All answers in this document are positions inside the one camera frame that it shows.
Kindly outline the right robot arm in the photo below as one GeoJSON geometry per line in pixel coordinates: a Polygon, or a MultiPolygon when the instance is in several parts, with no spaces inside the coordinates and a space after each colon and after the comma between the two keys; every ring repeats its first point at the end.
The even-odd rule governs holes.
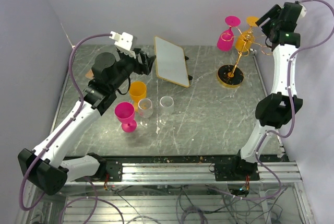
{"type": "Polygon", "coordinates": [[[249,16],[249,29],[242,32],[235,44],[239,57],[250,54],[255,42],[253,29],[261,27],[270,41],[266,45],[273,54],[273,87],[269,95],[256,106],[256,125],[246,142],[229,163],[216,163],[213,173],[216,181],[259,180],[258,161],[269,137],[282,126],[293,123],[303,105],[295,88],[295,62],[301,36],[294,30],[306,9],[298,2],[274,5],[262,17],[249,16]]]}

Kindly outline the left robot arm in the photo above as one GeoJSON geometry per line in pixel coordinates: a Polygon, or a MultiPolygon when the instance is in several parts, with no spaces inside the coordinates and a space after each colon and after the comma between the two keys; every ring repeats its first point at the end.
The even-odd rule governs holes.
{"type": "Polygon", "coordinates": [[[149,75],[156,59],[140,48],[133,57],[117,51],[99,54],[91,68],[93,79],[69,115],[41,144],[33,150],[23,149],[18,161],[23,175],[47,195],[59,192],[68,181],[89,176],[95,181],[105,178],[107,161],[95,153],[65,160],[69,148],[90,125],[100,118],[112,105],[120,86],[130,80],[130,75],[149,75]]]}

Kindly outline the pink wine glass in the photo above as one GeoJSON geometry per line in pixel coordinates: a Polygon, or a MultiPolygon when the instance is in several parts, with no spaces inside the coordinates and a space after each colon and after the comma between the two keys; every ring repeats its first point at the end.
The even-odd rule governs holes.
{"type": "Polygon", "coordinates": [[[217,48],[221,51],[229,51],[232,48],[234,42],[234,33],[232,28],[239,26],[241,21],[237,16],[227,16],[225,18],[225,23],[229,27],[220,34],[217,41],[217,48]]]}
{"type": "Polygon", "coordinates": [[[135,109],[129,102],[119,103],[114,110],[115,116],[121,123],[121,128],[126,133],[134,132],[137,123],[135,121],[135,109]]]}

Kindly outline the orange wine glass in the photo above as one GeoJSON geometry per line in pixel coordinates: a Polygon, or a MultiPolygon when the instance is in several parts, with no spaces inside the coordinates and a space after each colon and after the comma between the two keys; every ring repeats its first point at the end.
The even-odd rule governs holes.
{"type": "Polygon", "coordinates": [[[235,43],[235,48],[239,53],[249,52],[252,44],[255,41],[253,29],[258,26],[256,24],[258,20],[259,18],[255,16],[249,16],[246,18],[248,29],[241,32],[235,43]]]}
{"type": "Polygon", "coordinates": [[[135,111],[138,111],[138,102],[147,96],[146,84],[142,81],[134,81],[130,85],[129,95],[133,101],[135,111]]]}

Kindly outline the clear wine glass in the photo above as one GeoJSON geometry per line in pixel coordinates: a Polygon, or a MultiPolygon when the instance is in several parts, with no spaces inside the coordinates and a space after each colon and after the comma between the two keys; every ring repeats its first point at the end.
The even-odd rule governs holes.
{"type": "Polygon", "coordinates": [[[174,100],[170,96],[164,96],[159,101],[160,117],[159,122],[162,125],[168,125],[170,116],[174,111],[174,100]]]}
{"type": "Polygon", "coordinates": [[[153,104],[148,98],[141,99],[138,102],[138,113],[140,116],[140,125],[148,127],[149,118],[153,115],[153,104]]]}

